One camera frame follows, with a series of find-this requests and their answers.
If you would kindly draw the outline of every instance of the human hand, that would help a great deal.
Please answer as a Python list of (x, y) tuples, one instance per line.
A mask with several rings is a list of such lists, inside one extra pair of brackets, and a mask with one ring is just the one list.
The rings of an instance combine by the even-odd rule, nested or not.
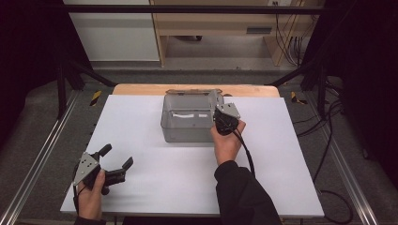
[(101, 190), (105, 183), (105, 171), (100, 170), (94, 183), (93, 189), (87, 188), (83, 182), (80, 182), (78, 189), (79, 194), (79, 217), (101, 220)]
[[(242, 133), (245, 127), (246, 123), (239, 120), (237, 130)], [(225, 161), (235, 160), (237, 158), (237, 152), (242, 145), (237, 136), (233, 133), (223, 136), (219, 134), (215, 125), (211, 128), (210, 133), (213, 137), (214, 153), (216, 155), (217, 164), (220, 166)]]

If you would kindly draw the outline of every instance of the gray metal box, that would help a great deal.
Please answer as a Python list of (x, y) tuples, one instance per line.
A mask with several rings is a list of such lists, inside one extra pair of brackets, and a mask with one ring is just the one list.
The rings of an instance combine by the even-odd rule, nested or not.
[(168, 143), (212, 143), (210, 129), (216, 104), (223, 104), (221, 91), (173, 93), (164, 96), (161, 128)]

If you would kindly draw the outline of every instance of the white cabinet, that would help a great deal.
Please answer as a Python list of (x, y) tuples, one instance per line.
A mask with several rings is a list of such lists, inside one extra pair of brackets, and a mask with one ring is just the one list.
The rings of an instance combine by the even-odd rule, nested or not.
[[(147, 0), (64, 0), (81, 5), (149, 5)], [(70, 13), (90, 61), (160, 61), (150, 13)]]

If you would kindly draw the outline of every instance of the white table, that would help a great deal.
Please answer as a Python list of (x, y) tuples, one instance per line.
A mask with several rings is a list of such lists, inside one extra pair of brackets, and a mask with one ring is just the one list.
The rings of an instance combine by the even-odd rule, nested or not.
[[(251, 151), (256, 178), (281, 218), (323, 217), (290, 116), (281, 97), (225, 97), (247, 123), (243, 138)], [(107, 171), (129, 158), (126, 182), (110, 186), (104, 214), (124, 216), (216, 217), (217, 168), (213, 143), (168, 143), (161, 131), (163, 96), (109, 96), (86, 149), (113, 149), (100, 159)], [(237, 156), (249, 167), (244, 149)], [(61, 211), (75, 213), (72, 188)]]

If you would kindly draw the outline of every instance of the black jacket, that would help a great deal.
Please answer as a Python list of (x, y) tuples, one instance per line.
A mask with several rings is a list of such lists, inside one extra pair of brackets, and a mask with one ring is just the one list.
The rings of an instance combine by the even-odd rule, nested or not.
[[(247, 168), (227, 161), (214, 173), (220, 215), (224, 225), (282, 225), (272, 199)], [(105, 221), (83, 220), (75, 225), (102, 225)]]

